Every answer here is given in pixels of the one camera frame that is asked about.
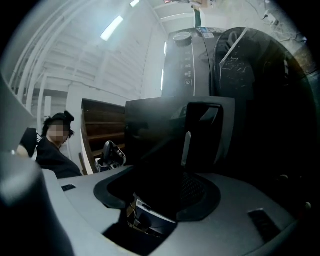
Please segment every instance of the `vent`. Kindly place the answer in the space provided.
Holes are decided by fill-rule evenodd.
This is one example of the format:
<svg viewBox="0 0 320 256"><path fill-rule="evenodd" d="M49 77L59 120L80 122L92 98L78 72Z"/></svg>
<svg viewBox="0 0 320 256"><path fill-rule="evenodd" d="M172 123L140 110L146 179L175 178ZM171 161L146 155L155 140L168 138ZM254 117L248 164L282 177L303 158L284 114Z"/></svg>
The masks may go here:
<svg viewBox="0 0 320 256"><path fill-rule="evenodd" d="M264 210L253 210L248 212L248 215L253 221L264 242L267 243L275 238L278 234L280 234L279 228L275 225L275 223L270 219L270 217L265 213Z"/></svg>
<svg viewBox="0 0 320 256"><path fill-rule="evenodd" d="M180 194L180 211L199 203L205 195L204 186L190 177L187 173L183 174Z"/></svg>

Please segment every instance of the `person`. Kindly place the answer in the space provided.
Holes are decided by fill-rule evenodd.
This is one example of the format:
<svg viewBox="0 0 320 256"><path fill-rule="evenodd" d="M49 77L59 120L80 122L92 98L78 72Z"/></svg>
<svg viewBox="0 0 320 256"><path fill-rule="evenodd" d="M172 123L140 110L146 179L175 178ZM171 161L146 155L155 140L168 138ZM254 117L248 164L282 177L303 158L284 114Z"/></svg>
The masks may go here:
<svg viewBox="0 0 320 256"><path fill-rule="evenodd" d="M74 135L68 112L57 113L45 120L41 136L35 128L27 128L16 153L35 160L42 169L55 173L58 179L81 176L78 166L60 152L60 147Z"/></svg>

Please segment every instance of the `wooden panel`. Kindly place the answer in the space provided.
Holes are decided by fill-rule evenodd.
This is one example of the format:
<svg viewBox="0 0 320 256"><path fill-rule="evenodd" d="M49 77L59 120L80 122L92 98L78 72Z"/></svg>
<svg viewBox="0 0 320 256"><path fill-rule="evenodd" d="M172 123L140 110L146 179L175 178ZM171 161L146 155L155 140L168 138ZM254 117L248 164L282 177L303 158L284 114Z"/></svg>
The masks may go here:
<svg viewBox="0 0 320 256"><path fill-rule="evenodd" d="M109 103L99 102L95 100L82 100L83 110L92 111L92 112L112 112L118 114L125 114L125 107L124 106L117 106L112 105Z"/></svg>
<svg viewBox="0 0 320 256"><path fill-rule="evenodd" d="M86 123L86 133L88 136L124 133L124 123L88 124Z"/></svg>
<svg viewBox="0 0 320 256"><path fill-rule="evenodd" d="M125 133L113 133L113 134L103 134L88 137L91 150L98 151L104 148L107 141L112 141L116 145L125 143Z"/></svg>
<svg viewBox="0 0 320 256"><path fill-rule="evenodd" d="M125 149L125 144L117 145L117 147L123 151L123 150ZM103 149L93 151L93 152L92 152L93 157L94 157L94 158L100 157L101 154L102 154L102 151L103 151Z"/></svg>
<svg viewBox="0 0 320 256"><path fill-rule="evenodd" d="M86 169L86 166L85 166L85 162L84 162L84 158L83 158L81 153L79 153L79 159L80 159L80 163L81 163L81 166L82 166L83 175L88 175L88 172L87 172L87 169Z"/></svg>
<svg viewBox="0 0 320 256"><path fill-rule="evenodd" d="M124 132L119 132L119 133L110 133L110 134L102 134L102 135L93 135L89 136L89 141L101 141L101 140L112 140L112 139L117 139L117 138L124 138L125 133Z"/></svg>
<svg viewBox="0 0 320 256"><path fill-rule="evenodd" d="M85 124L88 125L122 125L123 122L85 122Z"/></svg>
<svg viewBox="0 0 320 256"><path fill-rule="evenodd" d="M85 122L112 122L124 123L125 115L122 113L102 112L102 111L86 111L84 112Z"/></svg>

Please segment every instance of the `button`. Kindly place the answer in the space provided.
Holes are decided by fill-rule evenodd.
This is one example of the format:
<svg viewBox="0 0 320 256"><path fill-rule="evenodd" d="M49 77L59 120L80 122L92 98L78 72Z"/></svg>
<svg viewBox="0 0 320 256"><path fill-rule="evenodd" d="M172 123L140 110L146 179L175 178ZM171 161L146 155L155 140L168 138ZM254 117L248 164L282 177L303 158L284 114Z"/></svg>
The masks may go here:
<svg viewBox="0 0 320 256"><path fill-rule="evenodd" d="M192 86L192 79L186 79L186 80L184 80L184 85L185 85L185 86Z"/></svg>

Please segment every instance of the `hair bun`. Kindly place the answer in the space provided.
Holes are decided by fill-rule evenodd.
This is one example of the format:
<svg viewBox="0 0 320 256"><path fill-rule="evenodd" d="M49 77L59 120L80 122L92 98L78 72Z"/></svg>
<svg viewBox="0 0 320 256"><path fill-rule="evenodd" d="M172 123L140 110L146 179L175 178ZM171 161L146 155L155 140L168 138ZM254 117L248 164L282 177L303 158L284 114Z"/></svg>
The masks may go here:
<svg viewBox="0 0 320 256"><path fill-rule="evenodd" d="M70 122L73 122L75 120L75 118L73 117L73 115L71 115L68 111L64 111L64 115L66 117L66 119Z"/></svg>

